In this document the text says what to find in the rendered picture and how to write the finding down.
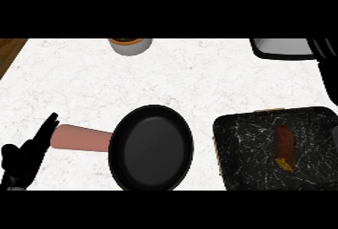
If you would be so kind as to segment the brown wooden cabinet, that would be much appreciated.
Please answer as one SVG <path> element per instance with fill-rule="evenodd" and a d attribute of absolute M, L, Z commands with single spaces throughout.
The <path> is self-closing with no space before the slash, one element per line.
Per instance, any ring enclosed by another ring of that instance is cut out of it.
<path fill-rule="evenodd" d="M 27 43 L 25 38 L 0 38 L 0 79 Z"/>

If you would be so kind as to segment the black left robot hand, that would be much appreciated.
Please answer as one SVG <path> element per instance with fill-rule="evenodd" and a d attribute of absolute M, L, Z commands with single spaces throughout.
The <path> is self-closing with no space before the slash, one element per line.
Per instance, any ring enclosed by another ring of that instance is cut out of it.
<path fill-rule="evenodd" d="M 52 113 L 34 135 L 21 147 L 6 144 L 2 147 L 2 167 L 5 169 L 0 191 L 24 191 L 34 181 L 51 139 L 59 124 L 58 114 Z"/>

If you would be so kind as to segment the grey pot with orange rim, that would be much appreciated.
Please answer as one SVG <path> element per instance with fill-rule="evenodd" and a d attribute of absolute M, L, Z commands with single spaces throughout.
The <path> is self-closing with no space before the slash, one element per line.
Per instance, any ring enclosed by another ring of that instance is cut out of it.
<path fill-rule="evenodd" d="M 111 38 L 108 41 L 120 55 L 133 56 L 139 55 L 151 47 L 154 40 L 151 38 Z"/>

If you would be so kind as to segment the black frying pan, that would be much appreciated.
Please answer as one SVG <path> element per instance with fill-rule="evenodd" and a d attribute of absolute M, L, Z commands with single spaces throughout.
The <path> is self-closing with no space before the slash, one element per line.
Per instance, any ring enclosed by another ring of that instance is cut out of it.
<path fill-rule="evenodd" d="M 142 106 L 114 130 L 108 164 L 126 191 L 172 191 L 188 174 L 194 136 L 180 114 L 161 105 Z"/>

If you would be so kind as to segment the black speckled tray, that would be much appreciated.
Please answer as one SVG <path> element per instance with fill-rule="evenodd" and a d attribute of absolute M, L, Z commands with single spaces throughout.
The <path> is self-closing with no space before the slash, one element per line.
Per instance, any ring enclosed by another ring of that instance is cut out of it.
<path fill-rule="evenodd" d="M 275 161 L 275 130 L 294 135 L 296 167 Z M 213 124 L 219 168 L 231 191 L 338 191 L 338 114 L 325 106 L 220 116 Z"/>

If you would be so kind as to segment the grey black-rimmed appliance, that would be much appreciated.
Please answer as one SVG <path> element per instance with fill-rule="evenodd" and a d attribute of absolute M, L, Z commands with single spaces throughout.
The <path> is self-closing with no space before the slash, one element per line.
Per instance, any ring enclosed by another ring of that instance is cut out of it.
<path fill-rule="evenodd" d="M 251 38 L 250 44 L 256 56 L 262 59 L 285 61 L 316 59 L 304 38 Z"/>

